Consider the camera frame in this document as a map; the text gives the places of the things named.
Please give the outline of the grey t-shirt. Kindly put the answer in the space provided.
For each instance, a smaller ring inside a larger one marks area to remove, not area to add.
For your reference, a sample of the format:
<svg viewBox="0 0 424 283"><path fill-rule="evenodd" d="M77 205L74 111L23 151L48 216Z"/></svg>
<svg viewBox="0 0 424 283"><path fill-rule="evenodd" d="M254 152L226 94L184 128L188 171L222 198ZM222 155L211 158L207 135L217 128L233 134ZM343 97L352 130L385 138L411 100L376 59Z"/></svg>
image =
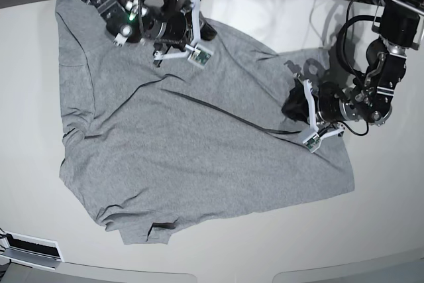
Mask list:
<svg viewBox="0 0 424 283"><path fill-rule="evenodd" d="M154 67L147 44L118 48L97 11L57 0L60 179L124 244L167 243L209 219L354 190L340 137L310 153L281 111L293 75L324 74L322 48L285 53L213 21L210 61Z"/></svg>

